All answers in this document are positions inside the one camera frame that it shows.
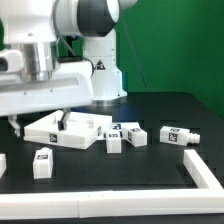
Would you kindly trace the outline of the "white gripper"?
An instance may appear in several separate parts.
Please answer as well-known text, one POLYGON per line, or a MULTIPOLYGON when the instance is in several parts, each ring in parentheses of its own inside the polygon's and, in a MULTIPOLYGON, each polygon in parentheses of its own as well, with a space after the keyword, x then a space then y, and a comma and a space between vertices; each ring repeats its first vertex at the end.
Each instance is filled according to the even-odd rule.
POLYGON ((17 137, 21 132, 16 115, 66 108, 58 121, 58 130, 62 131, 67 128, 70 108, 93 101, 89 61, 61 63, 50 79, 31 82, 20 79, 24 65, 19 50, 0 51, 0 117, 9 116, 17 137))

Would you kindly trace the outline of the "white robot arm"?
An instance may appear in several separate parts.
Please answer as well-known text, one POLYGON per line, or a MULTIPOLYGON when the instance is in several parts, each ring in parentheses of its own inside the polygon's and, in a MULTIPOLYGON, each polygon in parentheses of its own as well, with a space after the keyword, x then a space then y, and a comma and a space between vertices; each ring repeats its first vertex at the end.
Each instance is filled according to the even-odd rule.
POLYGON ((0 117, 124 97, 115 25, 138 0, 0 0, 0 117))

